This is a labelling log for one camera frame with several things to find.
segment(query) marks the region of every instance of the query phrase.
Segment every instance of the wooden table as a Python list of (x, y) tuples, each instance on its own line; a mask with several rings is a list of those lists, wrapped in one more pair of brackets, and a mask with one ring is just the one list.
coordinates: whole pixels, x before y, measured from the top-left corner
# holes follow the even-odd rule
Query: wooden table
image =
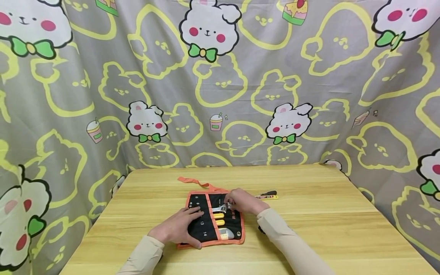
[[(127, 177), (61, 275), (115, 274), (143, 235), (200, 190), (179, 176), (254, 195), (277, 190), (272, 208), (339, 275), (437, 275), (338, 170), (323, 165), (141, 169)], [(245, 216), (243, 245), (176, 250), (167, 244), (155, 275), (293, 274), (283, 255)]]

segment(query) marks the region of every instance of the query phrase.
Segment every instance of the drink cup print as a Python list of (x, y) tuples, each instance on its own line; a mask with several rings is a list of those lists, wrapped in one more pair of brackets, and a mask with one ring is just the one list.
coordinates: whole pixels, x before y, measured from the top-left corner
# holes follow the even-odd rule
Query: drink cup print
[(87, 133), (95, 143), (99, 143), (103, 139), (97, 118), (87, 125)]
[(222, 113), (215, 114), (209, 120), (209, 124), (211, 126), (211, 131), (220, 131), (221, 130), (221, 125), (223, 123), (223, 117), (221, 116), (221, 114)]

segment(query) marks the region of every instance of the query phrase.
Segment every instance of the cartoon curtain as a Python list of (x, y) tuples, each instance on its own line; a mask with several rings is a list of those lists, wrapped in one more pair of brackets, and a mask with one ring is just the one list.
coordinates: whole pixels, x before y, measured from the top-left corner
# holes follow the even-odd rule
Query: cartoon curtain
[(134, 169), (325, 163), (440, 271), (436, 1), (0, 3), (0, 274), (57, 274)]

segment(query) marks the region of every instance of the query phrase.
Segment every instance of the yellow handle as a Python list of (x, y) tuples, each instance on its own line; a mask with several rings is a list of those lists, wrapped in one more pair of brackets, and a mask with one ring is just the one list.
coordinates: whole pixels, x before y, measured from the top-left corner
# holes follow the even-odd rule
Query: yellow handle
[(277, 200), (277, 195), (266, 195), (266, 196), (255, 196), (257, 199), (260, 199), (262, 201), (270, 201), (270, 200)]
[(224, 218), (224, 214), (223, 213), (216, 213), (214, 214), (214, 219), (223, 219)]

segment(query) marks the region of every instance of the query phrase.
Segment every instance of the yellow outline pattern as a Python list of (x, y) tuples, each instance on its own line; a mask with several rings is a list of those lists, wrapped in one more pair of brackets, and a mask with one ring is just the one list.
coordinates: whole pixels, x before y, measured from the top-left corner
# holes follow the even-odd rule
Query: yellow outline pattern
[[(408, 165), (405, 165), (403, 167), (398, 168), (398, 167), (395, 167), (393, 165), (383, 165), (383, 164), (366, 165), (366, 164), (364, 164), (362, 162), (362, 156), (366, 155), (364, 147), (366, 147), (368, 145), (367, 141), (364, 139), (363, 136), (365, 135), (365, 132), (368, 129), (372, 128), (372, 127), (384, 127), (384, 128), (387, 128), (391, 132), (391, 134), (393, 136), (395, 136), (401, 143), (403, 143), (405, 145), (406, 150), (407, 150), (407, 158), (408, 158), (408, 161), (409, 161)], [(362, 146), (361, 147), (356, 146), (353, 143), (353, 140), (361, 141), (362, 142)], [(346, 139), (346, 142), (350, 146), (354, 147), (356, 150), (359, 151), (357, 159), (359, 161), (359, 164), (361, 164), (362, 167), (364, 167), (366, 169), (369, 169), (369, 170), (373, 170), (373, 169), (386, 169), (386, 170), (395, 171), (395, 172), (399, 172), (399, 173), (407, 173), (409, 171), (412, 171), (412, 170), (416, 169), (416, 167), (417, 167), (417, 155), (416, 155), (416, 153), (414, 151), (414, 148), (412, 146), (411, 141), (406, 136), (404, 136), (402, 133), (397, 131), (396, 128), (394, 128), (392, 125), (390, 125), (390, 124), (388, 124), (386, 122), (381, 122), (381, 121), (370, 122), (370, 123), (364, 125), (361, 128), (361, 130), (359, 132), (359, 135), (357, 135), (357, 136), (349, 136)]]
[(117, 117), (106, 116), (106, 117), (102, 117), (102, 118), (100, 118), (100, 119), (98, 120), (99, 123), (102, 123), (102, 122), (105, 122), (105, 121), (114, 121), (114, 122), (117, 122), (117, 123), (119, 124), (119, 126), (121, 127), (122, 131), (123, 131), (124, 134), (125, 134), (125, 136), (124, 136), (121, 140), (119, 140), (119, 141), (117, 142), (117, 145), (116, 145), (116, 152), (115, 152), (114, 156), (111, 156), (111, 155), (110, 155), (110, 153), (111, 153), (112, 150), (108, 150), (108, 151), (106, 152), (106, 157), (107, 157), (107, 159), (108, 159), (109, 161), (113, 161), (113, 160), (115, 160), (116, 157), (119, 155), (119, 149), (120, 149), (121, 145), (122, 145), (124, 142), (126, 142), (126, 141), (130, 138), (130, 133), (128, 132), (128, 130), (127, 130), (127, 128), (125, 127), (125, 125), (122, 124), (122, 122), (121, 122), (121, 121), (119, 120), (119, 118), (117, 118)]
[[(30, 61), (31, 74), (32, 74), (33, 78), (35, 78), (36, 81), (43, 84), (46, 99), (48, 101), (50, 108), (52, 109), (52, 111), (56, 115), (58, 115), (60, 117), (78, 117), (78, 116), (82, 116), (82, 115), (85, 115), (85, 114), (92, 112), (95, 109), (95, 103), (93, 101), (88, 107), (85, 107), (81, 110), (76, 110), (76, 111), (64, 110), (64, 109), (58, 107), (55, 104), (55, 102), (53, 101), (52, 94), (51, 94), (51, 88), (49, 85), (55, 83), (61, 75), (59, 70), (57, 70), (55, 67), (57, 65), (64, 63), (64, 62), (68, 62), (67, 59), (61, 58), (59, 56), (58, 50), (56, 50), (56, 52), (57, 52), (57, 57), (53, 60), (46, 60), (43, 58), (35, 58)], [(52, 64), (53, 74), (49, 77), (43, 77), (43, 76), (37, 74), (37, 65), (39, 65), (39, 64)], [(87, 87), (88, 87), (88, 89), (90, 89), (90, 79), (88, 78), (88, 74), (85, 70), (84, 70), (84, 77), (87, 80)]]
[[(75, 142), (71, 142), (70, 140), (64, 139), (61, 137), (61, 135), (58, 133), (57, 130), (52, 129), (50, 132), (48, 132), (47, 134), (43, 135), (42, 137), (40, 137), (37, 140), (37, 156), (30, 159), (29, 161), (27, 161), (25, 163), (25, 167), (29, 167), (34, 163), (37, 163), (40, 166), (40, 164), (46, 159), (48, 158), (50, 155), (52, 155), (53, 153), (55, 153), (54, 151), (50, 151), (50, 152), (45, 152), (44, 151), (44, 143), (52, 136), (55, 136), (55, 138), (57, 138), (59, 140), (59, 142), (62, 145), (65, 145), (68, 148), (73, 148), (76, 149), (78, 151), (78, 154), (80, 156), (80, 160), (78, 162), (78, 168), (75, 172), (75, 177), (73, 179), (73, 183), (74, 183), (74, 189), (72, 191), (72, 193), (67, 196), (66, 198), (59, 200), (57, 202), (55, 201), (51, 201), (51, 203), (49, 204), (49, 209), (53, 209), (53, 208), (57, 208), (63, 205), (66, 205), (67, 203), (69, 203), (71, 200), (73, 200), (73, 198), (78, 194), (78, 181), (79, 181), (79, 177), (81, 176), (81, 173), (85, 167), (85, 164), (87, 162), (87, 153), (85, 152), (83, 146), (79, 143), (75, 143)], [(39, 178), (43, 178), (44, 173), (40, 173), (39, 174)]]
[[(313, 107), (313, 109), (315, 109), (317, 111), (316, 111), (316, 114), (314, 114), (310, 117), (312, 119), (312, 124), (313, 124), (313, 120), (317, 116), (319, 116), (319, 112), (330, 111), (330, 109), (327, 107), (329, 106), (330, 103), (333, 103), (333, 102), (342, 103), (342, 107), (344, 108), (343, 113), (345, 115), (345, 121), (347, 122), (350, 119), (350, 102), (348, 100), (346, 100), (346, 99), (329, 99), (322, 105), (322, 107)], [(333, 136), (312, 137), (312, 136), (308, 136), (306, 133), (304, 133), (302, 135), (302, 137), (307, 140), (311, 140), (311, 141), (328, 141), (328, 140), (337, 139), (339, 137), (339, 134), (336, 134)]]
[(363, 187), (359, 187), (358, 190), (361, 191), (361, 192), (365, 192), (365, 193), (369, 194), (371, 196), (371, 201), (370, 202), (374, 205), (374, 194), (370, 190), (365, 189)]
[[(247, 11), (247, 8), (250, 4), (252, 0), (244, 0), (243, 4), (242, 4), (242, 8), (240, 9), (240, 11), (242, 12), (242, 16), (245, 16), (245, 13)], [(280, 9), (279, 6), (281, 6), (280, 4), (280, 0), (278, 0), (277, 2), (277, 9)], [(279, 50), (284, 48), (287, 43), (290, 40), (290, 37), (292, 36), (292, 24), (287, 24), (287, 34), (286, 37), (284, 38), (284, 40), (279, 43), (279, 44), (270, 44), (270, 43), (266, 43), (266, 42), (262, 42), (258, 39), (256, 39), (248, 30), (246, 30), (246, 28), (243, 25), (243, 20), (239, 20), (237, 22), (238, 25), (238, 29), (240, 30), (240, 32), (242, 32), (242, 34), (249, 39), (249, 41), (251, 41), (252, 43), (254, 43), (256, 46), (265, 49), (265, 50), (270, 50), (270, 51), (275, 51), (275, 50)]]
[[(208, 108), (219, 108), (219, 107), (223, 107), (225, 105), (228, 105), (230, 103), (232, 103), (233, 101), (238, 100), (243, 94), (246, 93), (247, 89), (248, 89), (248, 80), (247, 78), (243, 75), (242, 70), (240, 70), (240, 68), (238, 67), (238, 63), (237, 63), (237, 59), (235, 57), (235, 55), (233, 53), (228, 53), (226, 54), (226, 56), (229, 56), (231, 58), (231, 63), (233, 65), (233, 70), (238, 74), (238, 77), (243, 80), (243, 89), (241, 89), (236, 95), (234, 95), (231, 98), (228, 98), (227, 100), (223, 100), (217, 103), (209, 103), (206, 102), (202, 96), (201, 96), (201, 88), (203, 85), (203, 80), (206, 80), (208, 78), (211, 77), (212, 75), (212, 68), (216, 68), (216, 67), (221, 67), (221, 65), (218, 63), (218, 60), (216, 60), (214, 63), (209, 63), (208, 61), (205, 61), (203, 59), (201, 60), (197, 60), (196, 63), (193, 66), (193, 73), (194, 75), (197, 77), (197, 84), (195, 86), (195, 97), (197, 98), (197, 101), (204, 107), (208, 107)], [(209, 68), (209, 72), (207, 72), (206, 74), (202, 74), (198, 71), (198, 68), (201, 65), (208, 65), (210, 66)]]
[[(107, 87), (107, 80), (109, 79), (109, 67), (110, 67), (110, 66), (115, 66), (115, 67), (117, 67), (117, 69), (118, 69), (119, 72), (120, 72), (120, 73), (118, 74), (118, 76), (119, 76), (119, 77), (126, 77), (126, 78), (128, 78), (128, 83), (129, 83), (132, 87), (141, 90), (143, 96), (145, 97), (145, 103), (146, 103), (148, 106), (151, 105), (151, 98), (150, 98), (150, 96), (148, 95), (147, 91), (145, 90), (145, 86), (146, 86), (146, 84), (147, 84), (147, 81), (145, 80), (145, 78), (143, 77), (143, 75), (142, 75), (140, 72), (136, 72), (136, 71), (127, 71), (127, 72), (126, 72), (126, 71), (122, 68), (122, 66), (121, 66), (119, 63), (115, 62), (115, 61), (106, 62), (106, 63), (104, 63), (104, 65), (103, 65), (103, 75), (104, 75), (104, 77), (102, 78), (102, 80), (101, 80), (101, 84), (100, 84), (99, 87), (98, 87), (98, 92), (99, 92), (99, 94), (101, 95), (101, 97), (103, 98), (103, 100), (107, 101), (107, 102), (110, 103), (110, 104), (115, 105), (116, 107), (118, 107), (119, 109), (123, 110), (124, 112), (127, 112), (127, 113), (128, 113), (128, 111), (129, 111), (129, 108), (128, 108), (128, 107), (122, 106), (121, 104), (117, 103), (114, 99), (108, 97), (108, 96), (105, 94), (104, 88)], [(130, 76), (132, 76), (132, 75), (140, 77), (141, 82), (140, 82), (139, 84), (134, 83), (134, 82), (130, 79)]]
[[(247, 126), (249, 126), (249, 127), (252, 127), (252, 128), (254, 128), (254, 129), (256, 129), (256, 130), (261, 134), (261, 136), (262, 136), (261, 140), (260, 140), (259, 142), (255, 143), (254, 145), (249, 146), (243, 154), (241, 154), (241, 155), (236, 155), (236, 154), (234, 153), (234, 151), (236, 151), (237, 149), (231, 148), (231, 146), (232, 146), (232, 142), (230, 142), (229, 140), (226, 140), (226, 133), (227, 133), (227, 131), (228, 131), (232, 126), (234, 126), (234, 125), (247, 125)], [(221, 141), (217, 141), (217, 142), (216, 142), (216, 147), (219, 148), (220, 150), (228, 151), (228, 152), (229, 152), (229, 155), (230, 155), (231, 157), (242, 158), (242, 157), (245, 157), (245, 156), (246, 156), (246, 155), (247, 155), (252, 149), (255, 149), (257, 146), (263, 144), (265, 140), (266, 140), (266, 132), (265, 132), (265, 131), (264, 131), (264, 130), (263, 130), (258, 124), (255, 124), (255, 123), (250, 122), (250, 121), (233, 121), (233, 122), (229, 123), (229, 124), (223, 129), (223, 131), (222, 131), (222, 133), (221, 133)], [(227, 144), (227, 145), (228, 145), (228, 148), (221, 148), (220, 145), (223, 144), (223, 143)]]
[(389, 99), (389, 98), (398, 97), (398, 96), (401, 96), (401, 95), (407, 95), (409, 93), (412, 93), (412, 92), (417, 91), (420, 88), (424, 87), (428, 83), (428, 81), (431, 79), (431, 77), (433, 76), (434, 70), (435, 70), (435, 65), (431, 61), (431, 54), (428, 52), (428, 48), (429, 48), (428, 36), (429, 36), (429, 33), (426, 33), (426, 34), (422, 35), (422, 40), (420, 41), (420, 44), (419, 44), (420, 47), (417, 50), (417, 53), (420, 54), (420, 56), (422, 57), (422, 66), (426, 68), (426, 73), (425, 73), (425, 75), (422, 76), (422, 80), (420, 80), (420, 82), (418, 82), (418, 83), (416, 83), (414, 85), (411, 85), (409, 87), (406, 87), (404, 89), (398, 90), (398, 91), (386, 92), (384, 94), (381, 94), (378, 97), (376, 97), (376, 99), (373, 100), (373, 101), (369, 101), (369, 102), (368, 101), (363, 101), (362, 100), (362, 96), (367, 91), (368, 86), (371, 84), (371, 82), (373, 81), (373, 79), (376, 76), (376, 74), (385, 65), (386, 59), (388, 59), (390, 57), (403, 56), (403, 54), (399, 53), (397, 50), (391, 51), (391, 49), (387, 49), (387, 50), (383, 51), (381, 54), (379, 54), (376, 58), (374, 58), (374, 60), (373, 60), (373, 62), (371, 64), (373, 66), (373, 68), (374, 68), (374, 73), (366, 81), (365, 85), (363, 86), (362, 94), (361, 94), (361, 97), (359, 99), (358, 104), (360, 106), (368, 107), (368, 106), (371, 106), (371, 104), (373, 104), (374, 102), (376, 102), (378, 100)]
[(103, 178), (101, 178), (98, 181), (94, 182), (92, 184), (92, 186), (90, 187), (90, 190), (88, 191), (88, 200), (92, 203), (92, 208), (88, 212), (88, 217), (90, 219), (92, 219), (92, 220), (96, 219), (97, 217), (99, 217), (101, 215), (101, 213), (99, 213), (99, 214), (94, 214), (93, 213), (96, 210), (96, 208), (98, 208), (99, 206), (102, 206), (102, 207), (106, 207), (107, 206), (107, 202), (98, 202), (98, 200), (95, 198), (95, 191), (110, 176), (115, 176), (116, 179), (114, 181), (116, 182), (122, 176), (122, 174), (119, 171), (112, 169)]
[[(261, 108), (260, 106), (258, 106), (255, 103), (255, 97), (261, 92), (261, 90), (263, 89), (263, 87), (266, 85), (266, 81), (268, 80), (269, 75), (276, 73), (278, 75), (278, 79), (276, 80), (276, 82), (282, 82), (283, 84), (283, 88), (284, 90), (288, 91), (288, 92), (292, 92), (293, 95), (293, 106), (296, 107), (298, 106), (298, 94), (297, 94), (297, 88), (301, 86), (301, 79), (298, 75), (289, 75), (287, 77), (283, 76), (283, 74), (281, 73), (281, 71), (279, 69), (273, 69), (270, 70), (268, 72), (266, 72), (263, 75), (263, 78), (261, 79), (260, 85), (258, 86), (258, 88), (255, 90), (255, 92), (250, 96), (250, 104), (252, 105), (252, 108), (254, 108), (255, 110), (257, 110), (258, 112), (268, 115), (268, 116), (272, 116), (274, 111), (273, 110), (265, 110), (263, 108)], [(296, 81), (296, 84), (293, 85), (292, 87), (287, 86), (286, 80), (289, 79), (294, 79)]]
[(193, 157), (191, 158), (191, 164), (190, 164), (190, 165), (187, 165), (186, 168), (195, 168), (195, 167), (198, 167), (198, 166), (196, 165), (195, 161), (196, 161), (198, 158), (202, 157), (202, 156), (211, 156), (211, 157), (214, 157), (214, 158), (218, 158), (218, 159), (220, 159), (221, 161), (223, 161), (223, 162), (226, 164), (226, 166), (232, 167), (231, 162), (230, 162), (229, 160), (227, 160), (226, 158), (220, 156), (219, 154), (203, 152), (203, 153), (199, 153), (199, 154), (193, 156)]
[[(143, 157), (142, 157), (142, 151), (141, 151), (141, 149), (140, 149), (140, 147), (141, 147), (142, 145), (146, 145), (146, 146), (148, 146), (148, 149), (149, 149), (149, 150), (150, 150), (150, 149), (156, 149), (157, 152), (161, 152), (161, 153), (165, 152), (165, 153), (168, 153), (168, 154), (170, 154), (170, 155), (172, 155), (172, 156), (174, 157), (175, 161), (174, 161), (172, 164), (169, 164), (169, 165), (163, 165), (163, 166), (147, 164), (147, 163), (143, 160)], [(163, 146), (164, 149), (159, 149), (159, 148), (157, 148), (158, 146)], [(170, 149), (169, 149), (169, 145), (166, 144), (166, 143), (155, 143), (155, 144), (149, 144), (149, 143), (138, 143), (138, 144), (135, 145), (135, 149), (136, 149), (136, 151), (138, 152), (138, 155), (139, 155), (139, 161), (140, 161), (143, 165), (145, 165), (146, 167), (148, 167), (148, 168), (171, 168), (171, 167), (176, 166), (176, 165), (180, 162), (179, 156), (178, 156), (176, 153), (174, 153), (173, 151), (170, 151)]]
[[(66, 3), (64, 3), (64, 1), (61, 1), (61, 3), (62, 3), (62, 7), (63, 7), (64, 11), (67, 12)], [(112, 40), (113, 38), (116, 37), (116, 32), (117, 32), (116, 21), (115, 21), (113, 15), (111, 15), (109, 13), (106, 13), (106, 14), (107, 14), (107, 16), (109, 18), (109, 22), (110, 22), (110, 30), (108, 33), (95, 33), (95, 32), (92, 32), (88, 29), (81, 28), (78, 25), (75, 25), (72, 21), (70, 21), (70, 27), (73, 30), (75, 30), (81, 34), (84, 34), (84, 35), (91, 37), (91, 38), (95, 38), (97, 40)]]
[(6, 93), (0, 90), (0, 114), (7, 123), (11, 123), (11, 117), (6, 108)]
[(428, 247), (423, 245), (421, 242), (419, 242), (418, 240), (413, 238), (411, 235), (409, 235), (407, 232), (405, 232), (405, 230), (400, 225), (399, 218), (397, 217), (397, 207), (401, 206), (405, 201), (408, 200), (408, 195), (409, 195), (410, 191), (414, 191), (414, 192), (417, 192), (420, 194), (422, 201), (423, 201), (423, 205), (418, 205), (418, 206), (422, 207), (423, 209), (425, 209), (426, 211), (430, 212), (433, 215), (436, 215), (436, 216), (438, 215), (435, 218), (435, 221), (440, 226), (440, 210), (431, 207), (431, 205), (428, 202), (428, 199), (420, 191), (420, 189), (413, 187), (413, 186), (405, 186), (405, 188), (403, 189), (402, 195), (391, 204), (392, 216), (394, 217), (394, 220), (396, 221), (396, 228), (408, 241), (410, 241), (411, 243), (414, 243), (417, 247), (419, 247), (421, 250), (425, 251), (428, 255), (430, 255), (434, 259), (440, 260), (439, 254), (435, 253), (434, 251), (432, 251), (431, 249), (429, 249)]
[(20, 68), (18, 65), (18, 57), (12, 52), (11, 48), (3, 42), (0, 42), (0, 52), (7, 56), (7, 65), (9, 68), (5, 73), (0, 75), (3, 85), (5, 85), (6, 81), (18, 75)]
[(169, 115), (169, 119), (165, 123), (168, 125), (168, 128), (169, 128), (170, 124), (172, 123), (172, 118), (180, 116), (180, 114), (177, 113), (177, 108), (179, 108), (181, 106), (184, 106), (188, 109), (190, 116), (194, 119), (195, 123), (197, 125), (199, 125), (199, 131), (196, 134), (196, 136), (188, 142), (173, 142), (172, 137), (170, 137), (169, 135), (167, 135), (167, 137), (171, 140), (171, 143), (174, 146), (191, 146), (196, 141), (198, 141), (203, 135), (203, 124), (200, 122), (198, 117), (195, 115), (194, 110), (192, 109), (191, 105), (189, 105), (188, 103), (177, 103), (176, 105), (174, 105), (174, 108), (171, 113), (164, 113), (165, 115)]
[[(335, 13), (337, 13), (338, 11), (342, 11), (342, 10), (352, 11), (362, 21), (363, 25), (365, 26), (365, 31), (367, 32), (368, 47), (366, 49), (364, 49), (364, 51), (362, 51), (362, 53), (359, 54), (359, 55), (351, 56), (351, 57), (347, 58), (346, 60), (336, 62), (333, 66), (331, 66), (330, 68), (327, 68), (323, 72), (316, 72), (315, 71), (316, 63), (323, 60), (318, 55), (318, 52), (320, 52), (322, 50), (322, 48), (323, 48), (323, 39), (321, 38), (321, 34), (323, 33), (324, 27), (328, 23), (329, 19)], [(336, 70), (337, 68), (339, 68), (342, 65), (347, 65), (350, 62), (353, 62), (353, 61), (356, 61), (356, 60), (361, 60), (362, 58), (366, 57), (367, 54), (369, 54), (370, 51), (372, 49), (374, 49), (374, 43), (376, 41), (376, 35), (371, 30), (371, 26), (372, 25), (373, 25), (373, 22), (371, 21), (371, 16), (368, 14), (368, 12), (366, 12), (363, 8), (361, 8), (358, 5), (346, 2), (346, 3), (339, 3), (336, 6), (334, 6), (327, 13), (327, 15), (324, 17), (323, 22), (321, 23), (321, 26), (320, 26), (318, 32), (316, 33), (316, 35), (314, 37), (310, 37), (310, 38), (306, 39), (306, 41), (304, 42), (304, 44), (302, 46), (301, 56), (303, 58), (305, 58), (307, 60), (310, 60), (312, 62), (310, 64), (309, 69), (308, 69), (308, 73), (310, 75), (313, 75), (313, 76), (323, 77), (323, 76), (327, 75), (328, 73), (333, 72), (334, 70)], [(315, 53), (314, 56), (309, 55), (309, 54), (306, 53), (307, 46), (309, 44), (312, 44), (312, 43), (317, 43), (318, 44), (318, 49), (316, 50), (316, 53)]]
[(435, 124), (431, 118), (423, 111), (423, 108), (426, 106), (428, 101), (433, 97), (440, 96), (440, 88), (432, 93), (425, 95), (421, 100), (419, 105), (417, 105), (415, 109), (416, 116), (420, 119), (420, 121), (431, 130), (436, 136), (440, 138), (440, 127)]
[[(147, 50), (148, 50), (147, 44), (145, 43), (145, 40), (141, 36), (142, 21), (150, 12), (156, 14), (169, 27), (171, 32), (175, 35), (177, 42), (179, 43), (180, 48), (182, 49), (182, 52), (183, 52), (182, 61), (175, 63), (174, 65), (172, 65), (170, 67), (167, 67), (165, 69), (165, 71), (161, 72), (159, 75), (154, 75), (154, 74), (151, 74), (148, 72), (148, 64), (153, 63), (153, 61), (150, 58), (148, 58), (148, 56), (145, 55), (145, 53), (147, 53)], [(138, 13), (137, 18), (136, 18), (136, 31), (135, 31), (135, 33), (131, 33), (131, 34), (127, 35), (127, 39), (128, 39), (128, 43), (130, 44), (130, 48), (132, 49), (133, 55), (137, 59), (142, 61), (143, 74), (145, 74), (145, 76), (147, 76), (149, 78), (153, 78), (153, 79), (157, 79), (157, 80), (163, 79), (171, 71), (185, 66), (188, 61), (188, 57), (189, 57), (188, 52), (187, 52), (188, 50), (187, 50), (186, 44), (184, 42), (182, 42), (182, 40), (180, 39), (180, 32), (178, 31), (178, 29), (176, 29), (173, 22), (171, 22), (171, 20), (161, 10), (159, 10), (158, 8), (153, 6), (152, 4), (147, 4), (142, 8), (142, 10), (140, 10), (140, 12)], [(142, 44), (142, 47), (143, 47), (142, 55), (137, 54), (136, 51), (133, 49), (131, 41), (135, 41), (135, 40), (139, 41)]]
[(300, 163), (297, 163), (297, 165), (300, 165), (300, 164), (304, 164), (304, 163), (306, 163), (306, 161), (307, 161), (307, 159), (308, 159), (308, 155), (307, 155), (306, 153), (304, 153), (303, 151), (301, 151), (301, 148), (302, 148), (302, 145), (301, 145), (301, 144), (298, 144), (298, 143), (292, 143), (292, 144), (289, 144), (289, 145), (286, 145), (286, 146), (283, 146), (283, 145), (279, 145), (279, 144), (278, 144), (278, 145), (272, 145), (272, 146), (270, 146), (270, 147), (267, 149), (267, 152), (268, 152), (268, 160), (266, 161), (266, 165), (271, 165), (271, 161), (272, 161), (272, 149), (275, 148), (275, 147), (280, 148), (280, 151), (287, 150), (287, 152), (289, 152), (289, 153), (291, 153), (291, 154), (293, 154), (293, 153), (299, 153), (299, 154), (303, 157), (303, 160), (302, 160)]

